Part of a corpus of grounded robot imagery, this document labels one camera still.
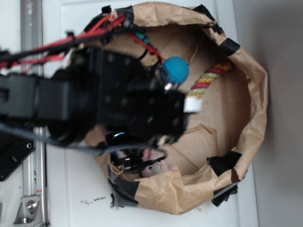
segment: brown paper bag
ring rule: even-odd
[[[226,191],[244,178],[264,139],[267,73],[247,51],[226,38],[202,5],[191,10],[147,2],[113,12],[118,13],[130,13],[135,25],[147,27],[151,43],[165,58],[179,56],[189,63],[190,75],[180,87],[184,92],[211,66],[226,60],[233,64],[233,70],[217,78],[203,94],[202,112],[190,116],[179,141],[163,147],[168,164],[180,170],[140,178],[121,173],[111,165],[109,155],[96,157],[117,204],[182,214],[222,196],[222,188]],[[105,48],[134,56],[144,51],[126,35],[114,37]],[[146,58],[143,64],[154,61]],[[86,139],[95,146],[103,137],[96,128]]]

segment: gray wall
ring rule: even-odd
[[[238,37],[269,73],[254,164],[260,227],[303,226],[303,1],[234,0]]]

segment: red wire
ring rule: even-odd
[[[65,43],[68,43],[68,42],[71,42],[73,39],[76,39],[76,40],[81,40],[81,39],[84,39],[84,38],[88,38],[88,37],[93,37],[93,36],[97,36],[97,35],[102,35],[104,34],[106,31],[112,31],[114,28],[116,28],[119,24],[121,24],[122,22],[124,22],[125,20],[125,16],[123,14],[120,14],[115,20],[113,20],[113,22],[111,24],[109,24],[107,27],[107,30],[105,28],[101,28],[100,30],[98,31],[92,31],[90,32],[91,30],[89,30],[89,33],[85,33],[85,34],[80,34],[76,37],[73,37],[72,35],[69,35],[67,36],[66,38],[64,39],[60,39],[60,40],[57,40],[53,43],[50,43],[50,44],[47,44],[47,45],[44,45],[44,46],[40,46],[40,47],[37,47],[34,49],[35,50],[43,50],[43,49],[46,49],[46,48],[49,48],[49,47],[53,47],[53,46],[58,46],[58,45],[61,45],[61,44],[65,44]]]
[[[110,20],[111,18],[111,15],[101,18],[101,20],[99,20],[98,23],[96,23],[87,33],[92,33],[96,31],[104,22]]]
[[[28,74],[31,70],[32,70],[32,66],[29,67],[29,68],[27,68],[27,70],[25,70],[23,73],[24,73],[24,74]]]
[[[97,31],[94,31],[94,29],[97,29],[101,24],[103,24],[105,21],[109,20],[111,18],[111,16],[107,16],[102,18],[92,29],[89,30],[89,33],[86,34],[80,34],[76,37],[73,36],[68,36],[64,39],[55,41],[53,43],[41,46],[41,47],[37,47],[34,50],[43,50],[49,47],[54,47],[57,45],[61,45],[61,44],[65,44],[68,42],[71,42],[73,39],[77,39],[77,40],[81,40],[81,39],[85,39],[85,38],[89,38],[89,37],[94,37],[94,36],[98,36],[98,35],[103,35],[105,34],[105,32],[109,32],[112,31],[114,28],[118,27],[119,24],[123,23],[125,20],[125,16],[123,14],[120,14],[115,20],[112,21],[111,24],[108,24],[106,28],[101,28]],[[64,55],[60,55],[60,54],[56,54],[56,55],[49,55],[49,56],[45,56],[42,58],[35,58],[35,59],[30,59],[30,60],[22,60],[21,62],[18,61],[14,61],[11,63],[11,67],[16,66],[16,65],[27,65],[27,64],[44,64],[48,61],[59,61],[59,60],[63,60],[64,59]],[[9,67],[9,63],[6,61],[2,61],[0,62],[0,69],[1,68],[8,68]]]
[[[141,46],[143,46],[145,49],[148,50],[149,53],[151,54],[155,54],[157,55],[161,60],[163,60],[162,55],[154,48],[152,48],[151,46],[149,46],[148,44],[146,44],[144,41],[142,41],[140,38],[138,38],[137,36],[135,36],[133,33],[128,33],[128,35],[138,44],[140,44]]]

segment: black tape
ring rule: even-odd
[[[241,156],[242,154],[231,151],[223,157],[209,157],[207,162],[217,176],[220,176],[225,171],[233,169]]]
[[[108,14],[112,11],[111,7],[110,6],[105,6],[105,7],[102,7],[102,13],[95,16],[90,22],[88,25],[86,25],[84,31],[87,32],[89,31],[93,26],[95,26],[96,23],[98,23],[99,20],[101,20],[102,17],[105,16],[105,14]]]
[[[225,39],[223,43],[220,44],[219,49],[226,55],[231,56],[239,50],[240,45],[237,44],[230,38]]]
[[[119,188],[119,191],[127,196],[129,199],[134,200],[137,189],[139,187],[140,182],[136,181],[126,181],[117,177],[111,170],[108,168],[109,179]]]
[[[211,13],[208,11],[208,9],[204,6],[204,5],[200,5],[196,8],[193,9],[194,11],[198,12],[198,13],[202,13],[205,14],[206,16],[208,16],[212,21],[215,21],[214,17],[211,15]],[[211,26],[211,28],[218,34],[222,34],[224,31],[223,29],[218,25],[218,23],[216,23],[215,25]]]
[[[112,183],[110,180],[108,180],[109,186],[112,190],[113,197],[113,206],[127,206],[127,207],[137,207],[138,202],[136,200],[133,200],[126,196],[124,192],[121,191],[121,189],[114,183]]]
[[[215,205],[216,207],[220,206],[221,203],[223,203],[224,201],[227,201],[229,196],[231,194],[236,194],[238,193],[238,186],[237,184],[234,185],[234,184],[231,184],[230,186],[227,186],[223,189],[220,189],[218,191],[215,191],[215,196],[214,198],[212,199],[212,203],[213,205]]]
[[[201,4],[198,7],[194,8],[193,10],[198,13],[207,15],[212,21],[215,21],[214,17],[211,15],[211,13],[208,11],[208,9],[204,5]]]
[[[117,9],[117,14],[123,13],[126,17],[125,22],[123,23],[125,27],[128,27],[130,24],[134,22],[134,9],[132,6]]]

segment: black metal bracket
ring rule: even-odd
[[[34,141],[0,132],[0,182],[7,180],[34,149]]]

